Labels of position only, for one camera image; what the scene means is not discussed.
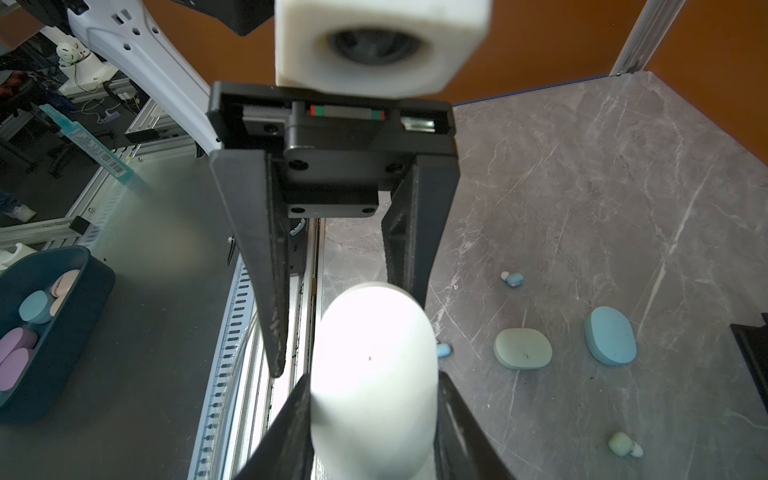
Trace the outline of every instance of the white cylindrical object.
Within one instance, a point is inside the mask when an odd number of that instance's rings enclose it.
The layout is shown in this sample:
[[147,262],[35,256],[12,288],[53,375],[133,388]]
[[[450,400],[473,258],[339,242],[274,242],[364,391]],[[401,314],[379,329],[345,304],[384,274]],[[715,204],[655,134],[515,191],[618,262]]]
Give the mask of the white cylindrical object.
[[[491,10],[491,0],[276,0],[276,82],[379,98],[439,92],[485,38]],[[361,28],[396,31],[421,43],[392,64],[361,65],[329,41],[329,35]]]
[[634,442],[632,444],[632,449],[629,451],[629,454],[635,458],[640,458],[643,456],[643,447],[639,446],[637,442]]
[[47,25],[40,29],[40,33],[48,37],[48,40],[52,41],[54,45],[58,45],[62,42],[69,42],[74,44],[78,41],[72,35],[67,35],[62,32],[58,27],[48,27]]
[[435,335],[421,306],[388,283],[338,296],[317,326],[312,444],[334,480],[412,478],[435,440]]

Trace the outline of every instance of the grey marble surface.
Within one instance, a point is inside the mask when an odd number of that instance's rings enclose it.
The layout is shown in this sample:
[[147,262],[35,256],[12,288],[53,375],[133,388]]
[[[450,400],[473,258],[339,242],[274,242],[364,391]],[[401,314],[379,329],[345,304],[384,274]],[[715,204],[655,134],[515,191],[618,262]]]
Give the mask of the grey marble surface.
[[[768,415],[728,326],[768,311],[768,167],[649,73],[455,116],[462,179],[426,312],[453,346],[441,368],[516,478],[766,478]],[[328,220],[323,308],[386,278],[385,208]],[[601,305],[631,319],[629,366],[587,350]],[[520,326],[549,338],[548,366],[495,360],[495,336]],[[617,430],[645,456],[613,456]]]

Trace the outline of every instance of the barcode label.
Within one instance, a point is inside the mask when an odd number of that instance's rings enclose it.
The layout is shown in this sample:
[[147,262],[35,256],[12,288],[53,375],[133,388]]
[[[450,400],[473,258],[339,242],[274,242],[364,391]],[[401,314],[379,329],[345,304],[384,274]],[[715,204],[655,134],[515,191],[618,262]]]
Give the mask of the barcode label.
[[80,130],[67,135],[67,137],[115,177],[120,177],[127,171],[112,152],[88,133]]

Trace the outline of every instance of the metal table surface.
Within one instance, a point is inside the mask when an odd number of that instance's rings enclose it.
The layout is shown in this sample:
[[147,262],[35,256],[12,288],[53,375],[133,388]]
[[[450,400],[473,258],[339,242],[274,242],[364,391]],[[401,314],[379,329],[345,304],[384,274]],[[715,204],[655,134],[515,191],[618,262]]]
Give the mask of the metal table surface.
[[54,408],[0,425],[3,478],[185,478],[233,267],[194,145],[143,155],[91,249],[117,282]]

